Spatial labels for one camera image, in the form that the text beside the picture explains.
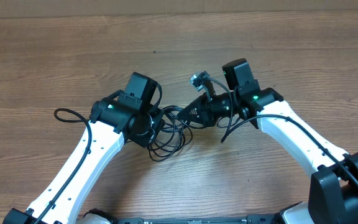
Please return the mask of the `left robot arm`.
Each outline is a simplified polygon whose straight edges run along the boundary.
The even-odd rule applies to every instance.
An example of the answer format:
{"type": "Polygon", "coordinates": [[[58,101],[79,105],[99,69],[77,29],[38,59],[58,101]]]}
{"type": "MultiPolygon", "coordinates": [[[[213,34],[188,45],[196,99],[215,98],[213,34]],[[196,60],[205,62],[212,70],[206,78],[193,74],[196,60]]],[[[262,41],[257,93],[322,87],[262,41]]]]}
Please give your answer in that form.
{"type": "Polygon", "coordinates": [[[164,125],[163,111],[151,100],[161,91],[155,80],[134,72],[124,90],[96,101],[89,118],[75,113],[85,131],[57,176],[25,211],[11,209],[4,223],[77,223],[78,215],[99,176],[132,141],[147,147],[164,125]]]}

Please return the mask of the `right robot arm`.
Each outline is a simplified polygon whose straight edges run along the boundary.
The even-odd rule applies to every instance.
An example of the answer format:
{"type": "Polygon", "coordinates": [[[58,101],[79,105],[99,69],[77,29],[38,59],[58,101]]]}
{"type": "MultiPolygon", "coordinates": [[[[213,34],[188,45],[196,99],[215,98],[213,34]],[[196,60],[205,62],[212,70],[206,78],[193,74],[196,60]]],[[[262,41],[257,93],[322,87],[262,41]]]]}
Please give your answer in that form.
{"type": "Polygon", "coordinates": [[[212,127],[238,116],[278,142],[310,178],[307,202],[270,215],[249,215],[246,223],[358,223],[358,152],[349,154],[304,122],[272,88],[261,89],[248,61],[240,58],[222,67],[224,93],[216,80],[198,72],[190,83],[201,95],[178,115],[187,123],[212,127]]]}

